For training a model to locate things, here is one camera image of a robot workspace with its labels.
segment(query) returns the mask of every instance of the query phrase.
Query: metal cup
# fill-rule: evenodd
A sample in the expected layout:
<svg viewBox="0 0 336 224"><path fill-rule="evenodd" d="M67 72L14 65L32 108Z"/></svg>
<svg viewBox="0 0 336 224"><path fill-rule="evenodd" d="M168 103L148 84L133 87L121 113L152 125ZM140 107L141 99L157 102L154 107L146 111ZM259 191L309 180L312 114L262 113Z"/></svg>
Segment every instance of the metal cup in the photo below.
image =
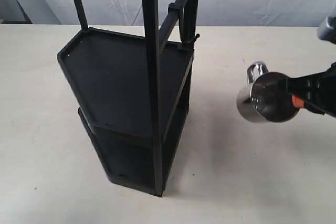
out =
<svg viewBox="0 0 336 224"><path fill-rule="evenodd" d="M293 106L292 96L278 87L278 81L287 77L283 73L269 72L261 61L253 63L247 69L248 85L240 90L237 97L237 109L241 116L253 123L291 120L299 109Z"/></svg>

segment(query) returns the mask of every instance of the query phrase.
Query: hook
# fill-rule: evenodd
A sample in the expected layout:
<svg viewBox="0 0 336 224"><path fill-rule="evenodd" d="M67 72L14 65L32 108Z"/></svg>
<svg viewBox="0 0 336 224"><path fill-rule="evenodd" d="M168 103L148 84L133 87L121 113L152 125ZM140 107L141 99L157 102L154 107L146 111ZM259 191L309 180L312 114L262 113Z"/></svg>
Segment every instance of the hook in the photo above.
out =
<svg viewBox="0 0 336 224"><path fill-rule="evenodd" d="M200 38L200 34L196 34L196 36L194 36L193 38L191 38L190 40L187 40L184 38L184 27L183 27L183 23L184 23L184 9L181 5L176 4L176 3L171 3L168 7L168 12L170 11L175 11L178 14L179 17L179 21L178 21L178 28L180 30L180 38L182 43L184 44L191 44L191 43L195 43L197 41L198 38Z"/></svg>

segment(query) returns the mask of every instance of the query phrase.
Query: white table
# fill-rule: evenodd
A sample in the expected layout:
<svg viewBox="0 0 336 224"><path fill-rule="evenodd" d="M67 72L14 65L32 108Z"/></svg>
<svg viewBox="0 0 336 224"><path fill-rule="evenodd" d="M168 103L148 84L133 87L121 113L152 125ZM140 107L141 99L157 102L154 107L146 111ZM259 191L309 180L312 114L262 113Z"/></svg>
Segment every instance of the white table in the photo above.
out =
<svg viewBox="0 0 336 224"><path fill-rule="evenodd" d="M1 224L335 223L336 120L301 111L256 125L235 105L253 61L292 77L336 61L314 28L198 28L191 109L163 198L106 179L56 60L79 29L0 25Z"/></svg>

